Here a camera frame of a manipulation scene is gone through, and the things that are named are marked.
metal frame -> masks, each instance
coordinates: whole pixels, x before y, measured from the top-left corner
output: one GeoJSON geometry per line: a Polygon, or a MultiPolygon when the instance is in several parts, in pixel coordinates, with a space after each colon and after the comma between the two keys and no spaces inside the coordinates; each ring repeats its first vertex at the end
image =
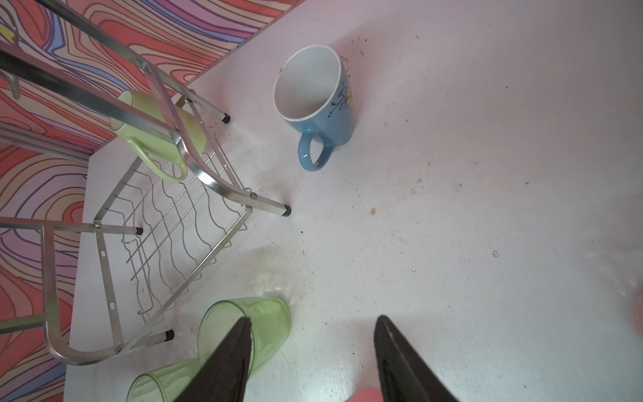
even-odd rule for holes
{"type": "Polygon", "coordinates": [[[202,107],[204,110],[221,119],[224,123],[228,123],[230,121],[229,115],[218,110],[211,103],[201,98],[170,75],[158,69],[155,65],[148,62],[143,56],[116,40],[96,24],[74,11],[68,5],[60,2],[59,0],[36,0],[36,2],[58,14],[67,22],[76,26],[90,37],[96,39],[98,42],[112,49],[135,66],[139,67],[147,78],[152,89],[152,94],[161,107],[161,112],[163,113],[163,119],[165,122],[142,113],[132,106],[115,99],[113,96],[109,96],[85,82],[72,77],[64,71],[54,68],[49,64],[23,52],[19,49],[17,45],[18,42],[16,42],[16,46],[0,42],[0,69],[13,74],[15,77],[23,78],[65,96],[66,98],[85,105],[98,113],[130,124],[142,131],[157,136],[162,140],[175,144],[188,168],[199,178],[199,180],[214,192],[230,201],[278,215],[290,215],[290,206],[262,197],[243,188],[239,188],[238,186],[235,186],[234,183],[228,183],[223,180],[220,175],[212,171],[212,169],[210,169],[207,164],[198,157],[199,153],[196,151],[194,144],[183,127],[183,122],[179,118],[176,108],[172,103],[172,99],[170,99],[170,96],[165,89],[165,85],[180,93],[190,102],[192,112],[200,121],[201,127],[203,127],[203,119],[194,105],[202,107]]]}
{"type": "MultiPolygon", "coordinates": [[[[22,218],[0,218],[0,227],[7,229],[32,229],[41,233],[41,258],[42,258],[42,314],[34,314],[12,318],[9,320],[0,320],[0,334],[6,334],[25,329],[44,327],[45,345],[47,350],[56,357],[56,359],[67,364],[85,365],[96,363],[114,356],[118,351],[118,346],[108,347],[99,351],[82,352],[71,348],[62,339],[60,331],[60,316],[58,307],[58,289],[56,283],[56,260],[54,233],[60,232],[77,232],[77,233],[96,233],[96,238],[102,237],[104,233],[117,233],[135,235],[137,228],[126,228],[124,226],[114,225],[95,225],[90,223],[71,223],[59,221],[42,221],[38,219],[22,218]]],[[[105,284],[105,294],[111,294],[114,297],[114,288],[105,284]]],[[[118,334],[122,339],[123,334],[120,327],[117,328],[118,334]]],[[[167,331],[148,336],[139,337],[136,342],[129,345],[128,350],[139,349],[157,343],[165,342],[171,339],[173,333],[167,331]]]]}
{"type": "MultiPolygon", "coordinates": [[[[172,78],[170,75],[159,70],[155,65],[145,60],[144,57],[132,51],[126,45],[117,41],[114,37],[110,36],[108,33],[103,31],[100,27],[93,24],[91,21],[72,10],[68,5],[60,2],[59,0],[35,0],[40,3],[42,6],[45,6],[52,12],[61,16],[67,22],[79,28],[84,33],[88,34],[93,39],[102,43],[104,46],[115,51],[117,54],[123,56],[129,62],[133,63],[139,67],[147,80],[149,81],[152,93],[156,98],[158,104],[161,107],[163,113],[164,122],[161,120],[155,119],[145,113],[140,112],[139,110],[133,108],[130,105],[127,105],[112,96],[105,94],[104,92],[99,91],[98,89],[86,84],[85,82],[65,73],[62,70],[54,68],[47,63],[36,59],[35,57],[23,52],[19,48],[19,38],[15,37],[13,45],[9,45],[3,42],[0,42],[0,69],[5,70],[7,73],[13,74],[13,80],[10,80],[12,84],[12,90],[14,94],[19,94],[19,82],[18,77],[33,82],[34,84],[40,85],[49,89],[55,93],[58,93],[62,96],[69,98],[70,100],[77,102],[79,104],[85,105],[88,108],[104,114],[108,117],[115,118],[124,123],[130,124],[142,131],[148,132],[151,135],[157,136],[165,141],[171,142],[176,145],[177,150],[179,151],[181,157],[184,159],[188,168],[194,173],[194,178],[189,182],[189,184],[179,183],[177,185],[183,186],[184,191],[181,195],[174,199],[167,194],[165,190],[165,184],[159,178],[152,180],[152,177],[140,170],[141,160],[139,158],[130,166],[125,175],[121,178],[117,186],[111,192],[110,196],[105,201],[104,205],[101,207],[97,213],[93,223],[67,223],[59,221],[41,221],[37,219],[20,219],[20,218],[5,218],[0,217],[0,228],[8,229],[28,229],[28,230],[38,230],[41,233],[41,250],[42,250],[42,289],[43,289],[43,313],[35,314],[30,316],[18,317],[9,320],[0,320],[0,334],[9,333],[14,331],[22,331],[25,329],[44,327],[45,331],[45,344],[49,352],[54,355],[58,360],[63,361],[67,364],[72,365],[86,365],[97,363],[99,361],[111,358],[121,353],[130,352],[135,349],[142,347],[155,345],[157,343],[165,342],[171,340],[174,337],[173,330],[166,331],[164,333],[158,333],[153,335],[148,335],[152,326],[159,322],[162,319],[163,313],[170,309],[176,298],[184,293],[188,289],[190,283],[197,279],[201,271],[209,264],[215,262],[216,255],[226,247],[231,246],[231,238],[240,230],[247,229],[246,221],[248,217],[252,214],[253,208],[258,208],[260,210],[265,210],[272,212],[274,214],[289,216],[291,213],[290,206],[278,203],[271,199],[259,196],[258,194],[252,192],[248,188],[244,188],[241,180],[236,175],[236,172],[230,165],[225,153],[221,149],[219,143],[216,141],[216,137],[212,135],[208,136],[209,130],[205,127],[203,119],[201,118],[196,106],[198,105],[202,109],[208,111],[214,116],[218,117],[224,123],[230,121],[230,116],[222,111],[218,110],[212,104],[207,102],[205,99],[201,98],[199,95],[194,93],[192,90],[188,89],[186,86],[182,85],[180,82],[172,78]],[[208,144],[212,148],[212,154],[206,154],[206,157],[203,158],[200,155],[192,143],[189,135],[187,135],[185,128],[181,119],[179,118],[174,104],[172,103],[168,91],[165,86],[173,89],[180,93],[181,101],[185,102],[187,100],[192,113],[199,121],[201,129],[206,133],[206,138],[208,144]],[[217,167],[214,165],[213,157],[216,155],[216,160],[221,164],[221,169],[217,171],[217,167]],[[225,173],[228,176],[226,181],[221,177],[222,173],[225,173]],[[144,174],[150,179],[151,187],[147,189],[147,192],[144,192],[141,188],[131,185],[129,181],[136,174],[144,174]],[[195,182],[201,183],[203,186],[203,191],[198,195],[194,201],[189,194],[189,186],[195,182]],[[165,213],[161,215],[161,219],[154,226],[149,224],[145,218],[145,212],[143,204],[145,202],[148,194],[154,196],[155,186],[161,187],[165,196],[172,200],[172,206],[165,213]],[[130,199],[124,199],[121,194],[126,187],[137,188],[142,196],[141,201],[138,204],[130,199]],[[212,197],[210,197],[210,191],[214,191],[216,194],[219,194],[222,197],[223,203],[228,210],[238,214],[238,218],[232,224],[229,229],[224,229],[222,226],[218,225],[213,217],[212,211],[210,210],[210,202],[212,197]],[[176,202],[179,198],[183,197],[186,194],[184,199],[189,201],[190,208],[183,215],[179,213],[179,209],[176,205],[176,202]],[[126,216],[122,211],[114,210],[113,204],[116,200],[124,200],[131,204],[132,213],[129,216],[126,216]],[[185,246],[185,225],[183,218],[186,214],[194,210],[196,214],[195,204],[200,199],[208,200],[208,211],[210,213],[210,218],[212,223],[218,228],[220,228],[224,235],[216,242],[215,245],[206,242],[198,232],[198,228],[195,227],[196,235],[201,240],[201,242],[209,246],[209,252],[205,255],[204,258],[198,262],[197,259],[193,258],[190,255],[190,258],[196,262],[196,266],[189,273],[187,277],[184,276],[183,283],[173,291],[173,293],[161,303],[152,295],[152,290],[150,286],[149,275],[151,275],[151,270],[149,268],[150,258],[155,253],[158,253],[158,259],[161,260],[161,245],[165,239],[170,238],[170,256],[171,254],[171,237],[170,235],[174,229],[180,224],[183,230],[183,247],[188,253],[187,247],[185,246]],[[230,208],[226,199],[240,204],[243,207],[243,213],[233,210],[230,208]],[[151,229],[150,233],[146,233],[145,238],[141,238],[143,235],[143,228],[135,227],[134,218],[137,211],[137,208],[141,209],[141,214],[145,224],[151,229]],[[175,209],[179,214],[178,223],[172,227],[168,228],[168,224],[165,221],[165,216],[172,210],[175,209]],[[123,225],[114,226],[103,224],[103,219],[108,212],[116,212],[123,216],[123,225]],[[157,227],[165,227],[167,235],[158,242],[156,239],[155,229],[157,227]],[[58,296],[57,296],[57,282],[56,282],[56,264],[55,264],[55,243],[54,243],[54,233],[56,231],[68,231],[68,232],[91,232],[96,234],[96,245],[99,252],[99,261],[100,268],[102,272],[102,278],[105,288],[105,296],[107,300],[107,310],[109,313],[109,321],[111,325],[112,337],[114,341],[113,347],[107,347],[99,351],[93,352],[84,352],[78,351],[71,348],[67,345],[62,339],[62,334],[60,331],[60,318],[59,318],[59,307],[58,307],[58,296]],[[125,246],[125,249],[129,253],[129,260],[125,263],[131,263],[132,269],[134,270],[133,280],[136,280],[137,288],[137,299],[139,299],[138,293],[138,281],[139,276],[143,275],[143,280],[149,290],[150,301],[152,302],[152,307],[150,309],[144,310],[141,305],[140,299],[138,300],[141,310],[139,314],[143,318],[145,324],[143,327],[134,335],[134,337],[125,342],[123,339],[122,328],[120,324],[120,318],[118,314],[118,304],[116,303],[116,297],[114,295],[114,286],[112,281],[112,271],[110,269],[110,262],[107,256],[107,246],[105,244],[105,234],[119,234],[122,236],[122,243],[125,246]],[[125,236],[133,236],[133,240],[125,241],[125,236]],[[152,246],[156,246],[154,251],[147,257],[145,250],[143,248],[143,243],[146,239],[150,239],[154,242],[152,246]],[[137,247],[134,251],[131,251],[128,248],[128,244],[135,242],[137,247]],[[134,269],[133,257],[138,255],[141,260],[141,268],[138,270],[134,269]],[[149,313],[149,311],[154,307],[154,301],[157,301],[159,308],[154,313],[149,313]]],[[[8,79],[8,75],[0,71],[0,75],[3,78],[8,79]]],[[[170,168],[171,164],[168,164],[164,170],[173,169],[170,168]]],[[[157,212],[161,212],[154,205],[154,209],[157,212]]],[[[163,276],[161,273],[161,268],[159,265],[159,274],[161,275],[161,280],[163,283],[163,276]]]]}
{"type": "Polygon", "coordinates": [[[88,149],[54,140],[42,134],[35,134],[5,123],[0,123],[0,141],[16,147],[79,162],[85,166],[89,163],[89,157],[93,153],[88,149]]]}

mug handle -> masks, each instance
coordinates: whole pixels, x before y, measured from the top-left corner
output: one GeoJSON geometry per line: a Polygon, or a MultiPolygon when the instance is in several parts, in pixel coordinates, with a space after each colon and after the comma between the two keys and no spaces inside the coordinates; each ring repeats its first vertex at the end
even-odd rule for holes
{"type": "Polygon", "coordinates": [[[171,183],[179,183],[179,182],[185,180],[186,177],[188,177],[188,167],[187,167],[187,165],[185,164],[185,162],[183,160],[181,160],[180,162],[174,162],[177,165],[179,165],[179,169],[181,169],[181,176],[178,177],[178,178],[175,178],[174,176],[170,176],[169,174],[163,172],[158,167],[158,165],[154,161],[152,161],[150,159],[150,156],[147,154],[147,152],[145,152],[143,150],[143,148],[141,147],[141,144],[139,144],[138,141],[136,141],[136,140],[134,140],[132,138],[128,138],[127,143],[134,150],[134,152],[136,152],[138,157],[141,158],[143,160],[143,162],[145,162],[145,164],[150,169],[152,169],[152,171],[157,176],[159,176],[161,179],[163,179],[165,181],[169,181],[171,183]]]}
{"type": "Polygon", "coordinates": [[[328,162],[328,159],[331,157],[332,150],[335,149],[335,144],[326,139],[324,135],[320,135],[323,142],[323,149],[321,150],[319,158],[317,158],[313,163],[311,159],[311,142],[312,137],[316,134],[319,133],[313,130],[306,130],[302,133],[302,137],[299,140],[299,163],[301,163],[302,167],[309,172],[320,170],[326,162],[328,162]]]}

flower pattern on mug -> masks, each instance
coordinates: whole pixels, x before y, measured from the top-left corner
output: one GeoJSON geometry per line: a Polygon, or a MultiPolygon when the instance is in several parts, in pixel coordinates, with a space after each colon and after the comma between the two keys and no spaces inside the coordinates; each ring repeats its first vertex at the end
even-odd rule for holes
{"type": "Polygon", "coordinates": [[[331,114],[339,107],[340,110],[345,109],[347,107],[353,107],[353,96],[352,93],[350,92],[350,87],[346,85],[345,81],[341,82],[341,85],[343,88],[341,89],[340,93],[337,94],[337,97],[339,100],[336,102],[333,101],[331,102],[331,106],[334,106],[331,110],[331,112],[328,114],[327,117],[331,117],[331,114]]]}

mug rim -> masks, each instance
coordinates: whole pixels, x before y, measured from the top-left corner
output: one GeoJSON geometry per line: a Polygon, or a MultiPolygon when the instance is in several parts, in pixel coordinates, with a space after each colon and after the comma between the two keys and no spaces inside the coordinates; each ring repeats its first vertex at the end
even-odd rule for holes
{"type": "Polygon", "coordinates": [[[287,122],[303,122],[305,120],[308,120],[308,119],[314,117],[316,114],[318,114],[321,110],[323,110],[324,107],[328,106],[328,104],[332,100],[332,94],[331,94],[331,96],[328,99],[326,99],[326,102],[324,102],[324,104],[319,109],[315,110],[314,112],[312,112],[308,116],[304,116],[304,117],[301,117],[301,118],[286,117],[279,111],[279,108],[277,107],[277,104],[275,102],[275,91],[276,91],[276,88],[277,88],[277,82],[279,82],[279,78],[281,78],[281,75],[284,72],[285,67],[288,65],[288,63],[290,63],[290,60],[292,60],[295,56],[297,56],[299,53],[303,52],[304,50],[307,50],[307,49],[310,49],[310,48],[325,48],[325,49],[328,49],[328,50],[330,50],[332,52],[332,54],[335,56],[335,59],[337,60],[337,63],[338,63],[338,65],[337,65],[337,67],[338,67],[337,82],[335,83],[335,88],[332,90],[332,94],[334,94],[337,91],[337,88],[339,88],[339,86],[340,86],[340,81],[341,81],[341,59],[340,59],[340,56],[335,51],[335,49],[331,48],[330,46],[324,45],[324,44],[312,44],[312,45],[306,46],[305,48],[299,49],[297,52],[295,52],[295,54],[290,56],[288,58],[288,60],[286,60],[284,65],[281,67],[281,71],[279,71],[279,74],[277,75],[277,78],[275,80],[275,85],[273,86],[273,105],[274,105],[275,110],[277,111],[277,113],[279,113],[279,116],[281,116],[281,118],[284,119],[287,122]]]}

blue mug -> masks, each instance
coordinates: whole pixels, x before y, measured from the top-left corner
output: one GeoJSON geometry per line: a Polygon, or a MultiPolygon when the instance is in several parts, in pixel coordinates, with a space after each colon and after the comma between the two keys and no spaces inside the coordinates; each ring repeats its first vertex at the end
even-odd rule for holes
{"type": "Polygon", "coordinates": [[[321,169],[335,147],[353,135],[349,79],[340,57],[328,46],[308,46],[288,59],[277,76],[274,101],[279,115],[302,134],[299,162],[306,170],[321,169]],[[315,162],[312,141],[323,144],[315,162]]]}

